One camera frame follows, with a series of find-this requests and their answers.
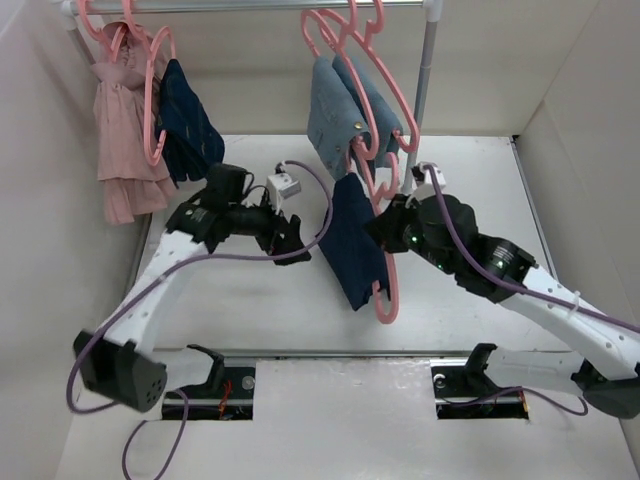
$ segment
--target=navy blue cloth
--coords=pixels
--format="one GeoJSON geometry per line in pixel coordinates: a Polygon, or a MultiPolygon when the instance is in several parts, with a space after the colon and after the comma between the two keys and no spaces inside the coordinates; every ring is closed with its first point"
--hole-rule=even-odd
{"type": "Polygon", "coordinates": [[[345,154],[351,140],[368,132],[369,126],[331,62],[318,57],[313,65],[307,137],[334,180],[347,174],[345,154]]]}
{"type": "Polygon", "coordinates": [[[224,159],[224,140],[211,126],[200,99],[175,59],[169,61],[160,83],[156,138],[162,130],[167,131],[162,156],[176,184],[203,179],[211,165],[224,159]]]}
{"type": "MultiPolygon", "coordinates": [[[[384,97],[380,94],[380,92],[378,92],[375,84],[367,75],[366,70],[362,67],[358,59],[355,57],[349,58],[351,59],[351,62],[353,63],[358,76],[360,77],[360,82],[362,83],[362,87],[364,88],[364,91],[369,99],[369,104],[371,105],[371,110],[373,111],[373,118],[375,119],[376,127],[378,128],[378,136],[380,138],[378,153],[372,161],[368,162],[371,177],[375,180],[376,168],[389,166],[387,165],[387,161],[385,158],[386,154],[388,152],[398,154],[400,145],[398,144],[398,140],[396,140],[396,137],[393,135],[393,132],[395,130],[399,130],[402,134],[402,124],[400,123],[400,120],[398,119],[396,114],[393,113],[393,110],[385,101],[384,97]]],[[[356,86],[351,79],[349,69],[347,68],[340,55],[336,55],[333,59],[333,68],[344,83],[345,87],[347,87],[347,90],[358,106],[360,113],[364,116],[364,108],[362,108],[362,102],[360,101],[360,97],[358,96],[358,91],[356,90],[356,86]]],[[[371,135],[363,135],[363,137],[365,139],[367,147],[370,147],[371,135]]],[[[360,172],[359,162],[356,162],[356,164],[358,167],[358,171],[360,172]]]]}
{"type": "Polygon", "coordinates": [[[320,250],[333,269],[351,308],[358,310],[373,294],[372,283],[389,292],[384,253],[365,232],[373,220],[371,202],[355,173],[337,181],[333,190],[333,220],[320,240],[320,250]]]}

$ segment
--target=pink garment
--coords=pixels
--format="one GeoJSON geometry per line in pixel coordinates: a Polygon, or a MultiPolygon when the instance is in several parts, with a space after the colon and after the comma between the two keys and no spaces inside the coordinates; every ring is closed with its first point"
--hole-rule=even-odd
{"type": "MultiPolygon", "coordinates": [[[[113,38],[121,22],[104,28],[113,38]]],[[[153,113],[157,114],[159,78],[164,74],[167,57],[156,60],[153,81],[153,113]]],[[[104,184],[104,211],[107,222],[121,225],[143,215],[168,207],[176,187],[169,177],[164,160],[151,166],[144,154],[142,125],[144,119],[144,81],[147,55],[143,45],[127,31],[115,63],[102,52],[99,63],[92,66],[101,80],[93,111],[100,136],[98,180],[104,184]]]]}

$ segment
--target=bolt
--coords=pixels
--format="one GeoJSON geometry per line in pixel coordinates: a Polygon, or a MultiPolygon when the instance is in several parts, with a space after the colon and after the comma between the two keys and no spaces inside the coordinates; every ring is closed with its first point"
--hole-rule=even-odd
{"type": "Polygon", "coordinates": [[[436,388],[438,390],[441,390],[441,389],[443,389],[444,387],[447,386],[446,383],[445,383],[446,379],[447,379],[447,377],[445,377],[444,374],[436,373],[433,376],[433,383],[434,383],[434,385],[436,386],[436,388]]]}
{"type": "Polygon", "coordinates": [[[242,388],[245,390],[253,390],[253,387],[256,386],[256,379],[247,375],[242,379],[242,388]]]}

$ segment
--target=clothing rack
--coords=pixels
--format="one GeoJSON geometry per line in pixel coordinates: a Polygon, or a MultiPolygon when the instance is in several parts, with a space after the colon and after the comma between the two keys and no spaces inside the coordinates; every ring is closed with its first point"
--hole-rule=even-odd
{"type": "MultiPolygon", "coordinates": [[[[83,36],[78,30],[76,15],[78,8],[75,0],[50,0],[60,6],[65,19],[65,28],[69,32],[73,44],[89,64],[95,63],[91,50],[87,46],[83,36]]],[[[436,29],[442,15],[443,0],[385,0],[384,5],[395,6],[421,6],[426,9],[426,25],[424,29],[424,41],[422,44],[422,56],[418,67],[418,85],[416,88],[416,101],[413,116],[418,127],[422,128],[427,90],[429,88],[429,76],[431,74],[431,60],[436,39],[436,29]]],[[[249,10],[304,10],[307,8],[339,8],[346,7],[346,0],[191,0],[181,2],[178,0],[137,0],[134,13],[202,13],[202,12],[228,12],[249,10]]],[[[358,0],[358,6],[373,6],[370,0],[358,0]]],[[[122,4],[119,0],[97,0],[91,2],[91,15],[118,15],[122,14],[122,4]]],[[[407,157],[407,168],[402,184],[402,192],[409,194],[412,190],[413,177],[411,168],[416,164],[418,152],[410,153],[407,157]]]]}

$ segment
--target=pink hanger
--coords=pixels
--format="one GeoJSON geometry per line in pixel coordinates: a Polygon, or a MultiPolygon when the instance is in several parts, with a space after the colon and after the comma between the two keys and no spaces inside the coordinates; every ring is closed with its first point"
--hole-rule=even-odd
{"type": "Polygon", "coordinates": [[[113,39],[110,39],[102,28],[94,28],[89,20],[89,15],[87,13],[87,2],[89,0],[78,0],[76,3],[78,5],[78,15],[80,16],[80,20],[84,25],[84,28],[87,30],[87,33],[91,38],[100,42],[102,48],[107,52],[108,58],[110,62],[115,62],[118,57],[118,53],[120,52],[120,45],[122,44],[122,40],[127,33],[126,25],[123,23],[118,26],[118,30],[114,35],[113,39]]]}
{"type": "Polygon", "coordinates": [[[144,127],[143,127],[143,142],[144,152],[147,157],[147,162],[150,165],[156,166],[162,158],[162,150],[164,148],[164,142],[167,139],[167,131],[163,130],[160,133],[160,138],[155,149],[152,146],[152,100],[153,100],[153,76],[155,75],[155,62],[162,42],[165,38],[169,37],[169,44],[171,46],[171,58],[176,58],[176,43],[173,38],[173,32],[169,27],[162,27],[156,33],[151,43],[149,43],[149,34],[140,25],[138,25],[133,18],[133,0],[122,0],[122,9],[124,11],[124,18],[127,21],[127,25],[131,34],[138,39],[147,53],[147,71],[144,83],[144,127]]]}
{"type": "MultiPolygon", "coordinates": [[[[369,58],[373,61],[374,65],[378,69],[378,71],[382,74],[383,78],[389,85],[393,95],[395,96],[397,102],[400,104],[400,108],[404,113],[405,120],[409,125],[409,130],[411,132],[411,140],[407,143],[400,132],[394,132],[394,137],[397,139],[400,148],[403,151],[409,153],[416,151],[418,148],[418,144],[420,142],[420,131],[418,129],[418,125],[413,118],[411,110],[409,109],[409,105],[404,98],[404,95],[400,91],[395,79],[382,62],[380,57],[376,54],[375,50],[372,46],[372,41],[374,35],[380,33],[384,28],[384,6],[381,0],[374,0],[374,5],[376,8],[376,20],[368,20],[364,36],[360,32],[357,31],[358,28],[358,12],[357,12],[357,4],[355,0],[349,0],[349,12],[350,19],[347,21],[340,14],[335,12],[334,10],[321,8],[321,9],[313,9],[313,10],[304,10],[301,15],[302,21],[302,35],[307,46],[311,49],[311,53],[315,57],[320,55],[320,51],[315,46],[311,35],[307,30],[307,19],[311,18],[314,20],[318,27],[320,28],[320,36],[324,40],[324,42],[329,45],[331,50],[336,53],[336,55],[340,55],[342,61],[345,63],[349,73],[351,74],[351,79],[356,87],[356,91],[358,92],[358,97],[360,98],[360,102],[362,104],[365,117],[367,119],[367,123],[369,125],[370,135],[371,135],[371,146],[367,149],[366,143],[362,136],[356,137],[352,141],[352,148],[355,151],[356,158],[360,164],[361,170],[364,175],[364,180],[367,185],[367,189],[369,191],[369,198],[371,199],[371,203],[373,205],[373,210],[376,215],[380,215],[381,209],[379,206],[380,201],[385,199],[391,199],[396,194],[399,185],[399,171],[400,168],[398,166],[398,156],[395,153],[388,153],[388,159],[391,163],[391,186],[388,187],[386,183],[383,183],[378,190],[375,190],[375,185],[373,183],[373,179],[371,178],[371,173],[369,172],[369,168],[367,168],[367,161],[372,160],[378,151],[380,145],[380,137],[378,134],[378,129],[376,127],[375,118],[373,116],[373,111],[371,110],[371,104],[369,103],[369,99],[367,97],[366,92],[364,91],[364,87],[362,86],[362,82],[360,81],[360,77],[351,62],[351,59],[347,56],[345,52],[345,45],[347,42],[347,37],[352,37],[358,45],[364,50],[364,52],[369,56],[369,58]],[[325,17],[334,20],[340,25],[340,35],[336,35],[333,29],[329,26],[325,17]]],[[[393,257],[387,253],[385,253],[385,258],[387,262],[387,271],[389,274],[389,284],[390,284],[390,294],[391,294],[391,309],[389,312],[385,312],[384,303],[382,300],[382,294],[380,293],[380,283],[373,283],[373,295],[375,299],[375,308],[376,315],[378,320],[381,323],[389,324],[393,323],[398,316],[398,311],[400,308],[399,302],[399,294],[398,294],[398,273],[396,270],[396,265],[393,257]]]]}

